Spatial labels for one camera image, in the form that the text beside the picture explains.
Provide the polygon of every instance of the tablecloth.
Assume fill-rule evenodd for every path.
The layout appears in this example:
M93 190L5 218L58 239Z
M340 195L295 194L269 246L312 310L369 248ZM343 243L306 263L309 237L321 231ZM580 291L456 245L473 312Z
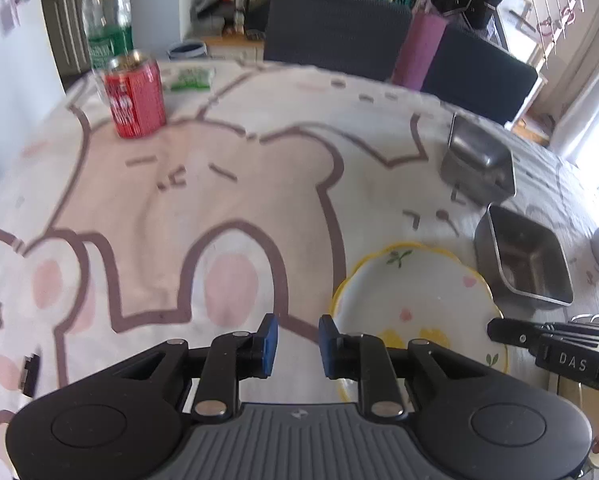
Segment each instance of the tablecloth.
M0 183L0 478L24 356L41 357L41 396L275 312L273 376L243 381L241 398L337 402L316 323L363 256L410 240L475 267L484 208L439 177L454 107L316 68L205 63L211 91L167 92L168 124L145 139L120 139L94 82L78 82ZM518 191L504 205L556 232L573 280L569 308L504 313L599 312L595 194L547 150L462 113L511 147ZM513 375L546 386L526 351L509 354Z

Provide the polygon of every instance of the purple fabric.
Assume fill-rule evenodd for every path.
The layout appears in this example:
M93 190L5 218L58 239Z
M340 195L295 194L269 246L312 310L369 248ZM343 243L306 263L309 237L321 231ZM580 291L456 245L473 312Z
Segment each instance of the purple fabric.
M391 82L420 91L435 58L447 21L434 14L416 12L397 56Z

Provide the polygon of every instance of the can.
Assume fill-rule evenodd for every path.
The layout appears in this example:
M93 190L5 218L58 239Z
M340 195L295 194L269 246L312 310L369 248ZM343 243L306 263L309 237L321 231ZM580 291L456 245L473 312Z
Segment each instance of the can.
M113 58L104 86L120 137L145 137L166 124L160 69L151 57L133 50Z

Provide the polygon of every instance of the plastic bottle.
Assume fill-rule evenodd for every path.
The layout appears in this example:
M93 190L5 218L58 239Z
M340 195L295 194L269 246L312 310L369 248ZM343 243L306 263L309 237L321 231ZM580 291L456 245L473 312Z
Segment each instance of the plastic bottle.
M113 57L133 50L131 0L83 0L82 22L91 67L104 96L103 70Z

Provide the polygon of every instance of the white curtain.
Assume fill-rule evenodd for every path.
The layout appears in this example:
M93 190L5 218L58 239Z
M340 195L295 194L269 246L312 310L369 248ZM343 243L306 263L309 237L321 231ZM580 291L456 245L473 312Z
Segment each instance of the white curtain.
M589 31L579 60L563 78L569 106L555 126L549 148L576 164L583 152L599 147L599 28Z

